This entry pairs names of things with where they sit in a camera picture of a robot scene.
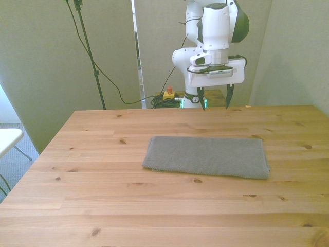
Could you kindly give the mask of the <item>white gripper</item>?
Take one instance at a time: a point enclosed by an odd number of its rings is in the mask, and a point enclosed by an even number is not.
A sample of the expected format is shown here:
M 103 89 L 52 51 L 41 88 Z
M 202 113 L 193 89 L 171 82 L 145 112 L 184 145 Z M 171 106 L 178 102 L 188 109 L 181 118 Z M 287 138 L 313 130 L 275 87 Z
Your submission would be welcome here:
M 229 60 L 228 64 L 219 67 L 208 65 L 193 66 L 188 69 L 189 87 L 197 87 L 197 95 L 203 111 L 205 110 L 204 88 L 207 86 L 227 85 L 225 107 L 228 108 L 234 92 L 234 84 L 244 81 L 245 59 Z

